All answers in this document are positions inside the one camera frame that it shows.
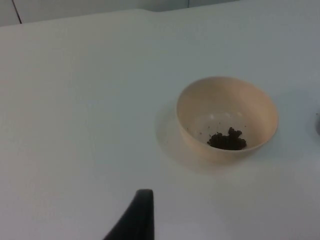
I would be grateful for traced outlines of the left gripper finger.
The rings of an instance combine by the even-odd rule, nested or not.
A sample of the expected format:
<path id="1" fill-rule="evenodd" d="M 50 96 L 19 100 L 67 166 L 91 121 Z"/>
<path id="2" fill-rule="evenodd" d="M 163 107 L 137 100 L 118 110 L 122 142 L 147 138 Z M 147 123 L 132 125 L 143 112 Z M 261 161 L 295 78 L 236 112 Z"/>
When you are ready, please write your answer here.
<path id="1" fill-rule="evenodd" d="M 104 240 L 154 240 L 154 192 L 151 189 L 136 191 Z"/>

